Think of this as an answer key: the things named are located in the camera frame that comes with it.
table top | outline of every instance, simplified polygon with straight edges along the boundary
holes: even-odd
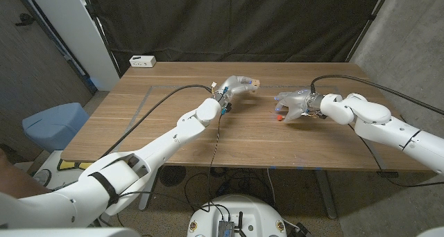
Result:
[[[221,84],[231,75],[260,80],[255,94],[235,96],[232,111],[222,116],[219,144],[213,166],[297,168],[325,170],[378,170],[361,139],[347,125],[333,120],[301,117],[292,123],[276,120],[274,97],[281,91],[309,88],[311,81],[327,74],[367,79],[351,63],[257,62],[158,62],[153,68],[129,68],[115,88],[91,115],[62,153],[67,161],[96,161],[154,104],[183,85]],[[399,113],[374,88],[352,80],[324,79],[316,83],[321,94],[343,97],[358,93],[369,101]],[[186,112],[197,108],[210,94],[202,88],[184,89],[155,109],[118,146],[118,151],[138,150],[176,126]],[[217,122],[183,146],[167,164],[209,166],[216,144]],[[377,158],[388,170],[429,170],[404,153],[372,143]]]

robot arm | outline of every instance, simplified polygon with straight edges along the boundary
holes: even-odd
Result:
[[[182,146],[197,139],[225,110],[235,94],[258,85],[246,77],[229,77],[221,90],[197,109],[186,113],[177,126],[140,150],[114,152],[94,162],[78,181],[43,195],[15,199],[0,193],[0,226],[14,228],[87,227],[103,212],[114,215],[128,206],[155,171]]]
[[[355,132],[360,137],[397,148],[438,174],[444,171],[444,139],[393,117],[385,106],[368,102],[359,94],[343,99],[337,94],[312,94],[310,90],[281,93],[276,110],[289,108],[284,122],[300,116],[326,116],[345,125],[356,117]]]

blue cushion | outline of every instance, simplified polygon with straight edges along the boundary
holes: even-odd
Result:
[[[89,116],[79,103],[59,105],[23,119],[26,136],[53,152],[64,150]]]

power strip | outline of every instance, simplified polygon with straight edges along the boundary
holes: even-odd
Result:
[[[154,67],[154,56],[134,55],[130,59],[132,67]]]

dark backdrop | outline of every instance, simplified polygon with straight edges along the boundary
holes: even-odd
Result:
[[[343,62],[377,0],[91,0],[120,69],[157,61]]]

